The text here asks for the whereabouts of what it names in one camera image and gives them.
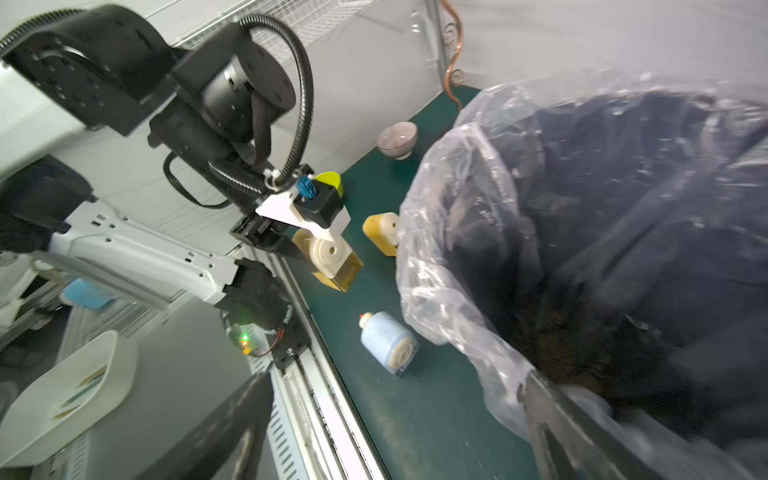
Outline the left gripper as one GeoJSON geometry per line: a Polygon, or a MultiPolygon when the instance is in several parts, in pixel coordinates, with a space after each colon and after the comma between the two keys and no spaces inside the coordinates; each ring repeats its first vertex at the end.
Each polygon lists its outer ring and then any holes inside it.
{"type": "Polygon", "coordinates": [[[262,217],[253,212],[243,216],[230,234],[240,242],[258,250],[292,259],[302,264],[311,264],[310,259],[285,235],[287,224],[262,217]]]}

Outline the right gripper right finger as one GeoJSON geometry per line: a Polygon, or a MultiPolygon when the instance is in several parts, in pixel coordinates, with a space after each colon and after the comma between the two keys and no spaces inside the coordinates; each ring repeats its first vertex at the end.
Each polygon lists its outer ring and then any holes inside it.
{"type": "Polygon", "coordinates": [[[541,478],[660,477],[537,371],[526,378],[523,405],[541,478]]]}

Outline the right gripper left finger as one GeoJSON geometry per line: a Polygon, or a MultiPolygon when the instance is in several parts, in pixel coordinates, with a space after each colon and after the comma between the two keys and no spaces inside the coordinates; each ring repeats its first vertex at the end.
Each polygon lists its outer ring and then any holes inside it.
{"type": "Polygon", "coordinates": [[[212,479],[233,459],[231,479],[255,479],[273,403],[270,375],[252,375],[138,477],[212,479]]]}

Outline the yellow pencil sharpener front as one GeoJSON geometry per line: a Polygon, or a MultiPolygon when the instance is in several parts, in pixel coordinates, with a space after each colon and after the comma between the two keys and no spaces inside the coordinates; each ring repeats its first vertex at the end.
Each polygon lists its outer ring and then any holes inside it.
{"type": "Polygon", "coordinates": [[[316,268],[314,276],[324,285],[339,292],[348,292],[364,264],[343,239],[324,240],[309,230],[299,229],[293,243],[316,268]]]}

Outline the light blue pencil sharpener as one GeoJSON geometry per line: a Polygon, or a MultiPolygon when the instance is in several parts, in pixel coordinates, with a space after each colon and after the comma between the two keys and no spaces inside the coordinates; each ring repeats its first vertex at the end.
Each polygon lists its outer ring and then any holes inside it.
{"type": "Polygon", "coordinates": [[[363,347],[389,373],[401,376],[415,358],[415,335],[386,312],[366,312],[359,318],[363,347]]]}

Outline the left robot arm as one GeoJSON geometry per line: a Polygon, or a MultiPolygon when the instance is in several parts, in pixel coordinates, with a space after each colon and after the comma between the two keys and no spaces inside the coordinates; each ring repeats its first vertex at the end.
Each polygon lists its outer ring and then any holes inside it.
{"type": "Polygon", "coordinates": [[[308,52],[282,19],[174,43],[116,2],[1,5],[1,248],[91,264],[222,310],[283,303],[233,238],[274,244],[313,120],[308,52]]]}

